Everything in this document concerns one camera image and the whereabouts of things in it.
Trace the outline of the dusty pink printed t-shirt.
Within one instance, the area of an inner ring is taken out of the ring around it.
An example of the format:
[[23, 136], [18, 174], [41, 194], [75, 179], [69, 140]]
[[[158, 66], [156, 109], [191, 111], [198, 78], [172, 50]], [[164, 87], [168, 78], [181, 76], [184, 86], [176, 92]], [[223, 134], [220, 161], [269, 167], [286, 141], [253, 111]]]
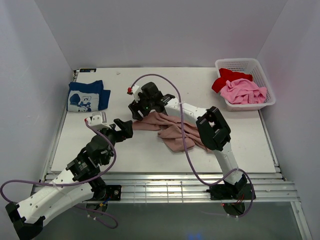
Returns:
[[185, 143], [188, 150], [198, 146], [206, 152], [210, 152], [202, 143], [197, 127], [187, 121], [184, 121], [183, 126], [181, 126], [181, 119], [177, 116], [168, 116], [153, 111], [143, 120], [135, 121], [132, 124], [132, 129], [135, 131], [157, 131], [157, 136], [175, 153], [185, 150], [182, 136], [182, 129], [184, 129]]

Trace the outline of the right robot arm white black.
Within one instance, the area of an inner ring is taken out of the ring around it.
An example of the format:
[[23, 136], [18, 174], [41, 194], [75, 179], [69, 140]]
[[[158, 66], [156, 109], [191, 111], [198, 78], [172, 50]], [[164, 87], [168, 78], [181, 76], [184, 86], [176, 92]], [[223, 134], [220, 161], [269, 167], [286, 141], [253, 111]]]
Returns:
[[133, 84], [127, 93], [134, 97], [128, 106], [133, 119], [146, 120], [153, 112], [178, 117], [182, 123], [195, 124], [204, 146], [217, 159], [223, 177], [214, 183], [206, 183], [211, 200], [232, 200], [255, 198], [252, 181], [238, 163], [231, 147], [231, 129], [220, 110], [201, 108], [182, 102], [181, 95], [162, 94], [155, 83], [142, 87]]

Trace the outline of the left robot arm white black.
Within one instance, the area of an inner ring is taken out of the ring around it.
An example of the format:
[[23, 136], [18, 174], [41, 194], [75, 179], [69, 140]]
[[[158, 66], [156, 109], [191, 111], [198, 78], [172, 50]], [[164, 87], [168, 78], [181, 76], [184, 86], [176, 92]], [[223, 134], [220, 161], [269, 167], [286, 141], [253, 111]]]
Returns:
[[50, 183], [41, 182], [35, 194], [20, 202], [9, 201], [5, 210], [21, 240], [31, 240], [52, 219], [90, 199], [100, 200], [108, 186], [101, 178], [101, 166], [111, 169], [117, 159], [115, 144], [133, 137], [133, 122], [118, 118], [108, 125], [95, 115], [84, 120], [95, 133], [76, 158]]

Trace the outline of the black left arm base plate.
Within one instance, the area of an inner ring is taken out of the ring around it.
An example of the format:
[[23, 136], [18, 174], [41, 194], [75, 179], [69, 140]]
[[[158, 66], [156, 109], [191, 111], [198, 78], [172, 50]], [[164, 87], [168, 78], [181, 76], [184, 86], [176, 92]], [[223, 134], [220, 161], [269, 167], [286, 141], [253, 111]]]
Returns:
[[122, 195], [121, 185], [106, 185], [102, 191], [101, 200], [105, 201], [120, 201]]

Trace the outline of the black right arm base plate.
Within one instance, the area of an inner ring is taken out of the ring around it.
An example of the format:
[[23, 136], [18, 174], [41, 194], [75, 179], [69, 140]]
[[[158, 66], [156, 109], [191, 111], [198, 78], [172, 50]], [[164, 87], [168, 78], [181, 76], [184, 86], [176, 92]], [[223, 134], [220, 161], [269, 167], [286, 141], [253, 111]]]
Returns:
[[236, 189], [231, 185], [217, 184], [210, 186], [206, 190], [210, 194], [211, 200], [255, 200], [256, 194], [253, 193], [252, 186], [246, 183], [241, 189]]

